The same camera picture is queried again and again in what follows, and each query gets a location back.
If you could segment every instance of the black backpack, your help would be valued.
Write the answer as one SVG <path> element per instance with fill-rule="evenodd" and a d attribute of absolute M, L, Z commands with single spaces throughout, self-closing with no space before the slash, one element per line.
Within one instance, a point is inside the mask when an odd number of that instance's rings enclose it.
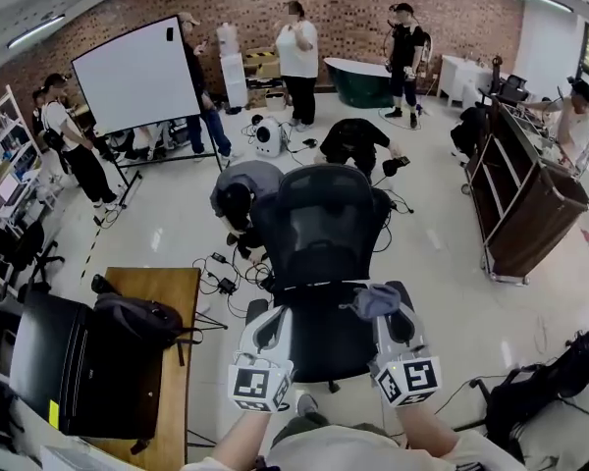
<path fill-rule="evenodd" d="M 94 304 L 94 312 L 120 324 L 132 335 L 157 349 L 177 344 L 179 362 L 184 366 L 182 343 L 202 342 L 198 328 L 184 328 L 182 317 L 175 309 L 163 303 L 140 298 L 126 298 L 116 293 L 102 293 Z M 181 335 L 201 332 L 201 340 L 180 339 Z"/>

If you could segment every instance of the yellow sticker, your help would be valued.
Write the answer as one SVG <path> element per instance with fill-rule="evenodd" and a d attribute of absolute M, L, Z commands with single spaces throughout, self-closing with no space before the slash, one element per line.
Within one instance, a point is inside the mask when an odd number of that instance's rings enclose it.
<path fill-rule="evenodd" d="M 59 429 L 59 405 L 52 399 L 50 400 L 50 409 L 48 410 L 48 422 L 53 428 Z"/>

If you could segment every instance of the floor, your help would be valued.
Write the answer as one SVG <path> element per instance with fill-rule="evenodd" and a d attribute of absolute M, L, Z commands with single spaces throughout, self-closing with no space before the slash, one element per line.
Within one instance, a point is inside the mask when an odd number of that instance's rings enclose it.
<path fill-rule="evenodd" d="M 320 142 L 342 118 L 361 117 L 397 141 L 411 161 L 380 186 L 390 186 L 401 195 L 414 214 L 393 216 L 393 241 L 386 251 L 374 255 L 370 272 L 373 282 L 403 281 L 424 321 L 431 349 L 440 356 L 443 368 L 444 386 L 430 401 L 434 407 L 475 376 L 505 375 L 514 365 L 549 360 L 562 352 L 564 341 L 577 330 L 589 327 L 589 247 L 578 228 L 572 229 L 531 274 L 527 288 L 492 283 L 479 269 L 481 243 L 473 204 L 460 193 L 464 173 L 450 155 L 449 134 L 458 108 L 427 98 L 423 101 L 427 115 L 420 119 L 420 131 L 410 131 L 383 121 L 377 110 L 350 108 L 335 94 L 319 94 L 316 99 L 315 128 L 305 134 L 293 132 L 291 149 L 301 148 L 301 142 L 309 137 Z M 244 151 L 243 159 L 256 158 L 241 128 L 257 112 L 265 110 L 222 115 L 227 135 Z M 273 115 L 285 121 L 290 112 Z M 295 157 L 309 164 L 314 152 L 303 150 Z M 385 149 L 378 150 L 380 161 L 386 156 Z M 298 166 L 288 153 L 271 162 L 285 172 Z M 226 231 L 208 202 L 218 176 L 213 159 L 155 165 L 140 171 L 143 180 L 132 193 L 128 209 L 111 229 L 98 236 L 84 195 L 77 190 L 65 194 L 71 200 L 64 200 L 66 211 L 56 239 L 59 254 L 67 262 L 53 275 L 54 292 L 92 304 L 91 279 L 104 274 L 107 267 L 190 267 L 195 259 L 215 251 L 231 260 Z M 108 169 L 108 176 L 119 182 L 113 168 Z M 373 182 L 382 177 L 378 166 Z M 382 232 L 378 247 L 387 242 L 388 233 Z M 239 264 L 241 270 L 247 266 L 244 261 Z M 228 276 L 226 266 L 211 261 L 208 267 L 221 277 Z M 263 294 L 242 283 L 232 303 L 244 309 Z M 230 327 L 227 332 L 206 333 L 204 342 L 193 349 L 191 360 L 188 427 L 218 440 L 240 416 L 227 399 L 226 382 L 243 320 L 228 311 L 220 295 L 202 294 L 199 308 Z M 488 382 L 493 384 L 497 379 Z M 308 386 L 332 421 L 345 425 L 369 422 L 392 435 L 401 432 L 392 410 L 382 403 L 368 377 L 340 385 L 342 389 L 335 394 L 329 394 L 324 385 Z M 441 417 L 451 425 L 460 425 L 480 416 L 483 405 L 478 392 L 465 388 Z M 273 417 L 263 451 L 292 415 L 284 412 Z M 204 454 L 205 450 L 191 448 L 190 460 Z"/>

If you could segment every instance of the whiteboard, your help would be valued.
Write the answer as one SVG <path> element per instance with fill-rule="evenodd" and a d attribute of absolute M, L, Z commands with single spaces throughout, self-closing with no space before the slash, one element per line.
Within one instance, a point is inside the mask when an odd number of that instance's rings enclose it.
<path fill-rule="evenodd" d="M 176 16 L 114 38 L 72 65 L 105 133 L 200 113 Z"/>

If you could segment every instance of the gray shirt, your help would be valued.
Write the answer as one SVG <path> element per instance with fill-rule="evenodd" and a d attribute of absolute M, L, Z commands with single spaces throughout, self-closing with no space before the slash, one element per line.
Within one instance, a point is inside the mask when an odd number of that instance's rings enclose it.
<path fill-rule="evenodd" d="M 223 211 L 218 206 L 216 198 L 218 192 L 224 190 L 232 183 L 242 183 L 251 191 L 255 199 L 279 190 L 279 185 L 284 179 L 282 173 L 277 167 L 264 161 L 246 161 L 230 166 L 223 171 L 218 180 L 209 201 L 217 217 L 224 216 Z"/>

